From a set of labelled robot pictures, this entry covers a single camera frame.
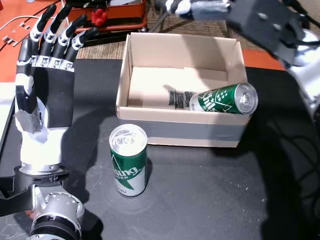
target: cardboard box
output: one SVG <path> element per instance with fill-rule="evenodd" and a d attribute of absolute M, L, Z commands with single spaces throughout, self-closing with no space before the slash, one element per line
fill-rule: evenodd
<path fill-rule="evenodd" d="M 180 97 L 246 82 L 235 39 L 132 33 L 125 43 L 116 114 L 120 124 L 142 127 L 148 144 L 234 148 L 249 116 L 189 111 Z"/>

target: metal bracket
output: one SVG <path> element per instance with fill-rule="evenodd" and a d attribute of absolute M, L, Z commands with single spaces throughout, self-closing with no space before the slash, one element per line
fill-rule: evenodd
<path fill-rule="evenodd" d="M 0 217 L 33 209 L 33 188 L 61 185 L 69 176 L 69 170 L 46 175 L 29 175 L 14 168 L 13 176 L 0 177 Z"/>

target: black table surface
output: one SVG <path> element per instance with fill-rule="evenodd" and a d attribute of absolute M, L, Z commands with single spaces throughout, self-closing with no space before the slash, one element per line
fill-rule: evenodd
<path fill-rule="evenodd" d="M 120 60 L 77 60 L 72 127 L 62 144 L 66 189 L 86 208 L 85 240 L 277 240 L 316 234 L 319 140 L 295 81 L 247 68 L 259 96 L 237 148 L 148 147 L 148 184 L 137 197 L 115 187 L 109 134 L 118 126 Z M 12 121 L 0 176 L 20 163 Z M 31 220 L 0 218 L 0 239 L 23 240 Z"/>

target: gray duct tape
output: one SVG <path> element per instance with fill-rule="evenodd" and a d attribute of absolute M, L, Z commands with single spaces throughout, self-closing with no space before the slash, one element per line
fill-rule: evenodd
<path fill-rule="evenodd" d="M 245 125 L 220 125 L 179 123 L 164 121 L 141 121 L 119 119 L 122 124 L 135 124 L 143 128 L 148 137 L 173 139 L 201 139 L 240 141 Z"/>

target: lying can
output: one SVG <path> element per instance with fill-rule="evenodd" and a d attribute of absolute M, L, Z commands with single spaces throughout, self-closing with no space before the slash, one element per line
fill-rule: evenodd
<path fill-rule="evenodd" d="M 139 195 L 147 183 L 147 134 L 133 124 L 116 127 L 109 145 L 116 188 L 125 196 Z"/>
<path fill-rule="evenodd" d="M 249 83 L 229 85 L 192 96 L 191 111 L 252 114 L 258 106 L 258 95 Z"/>

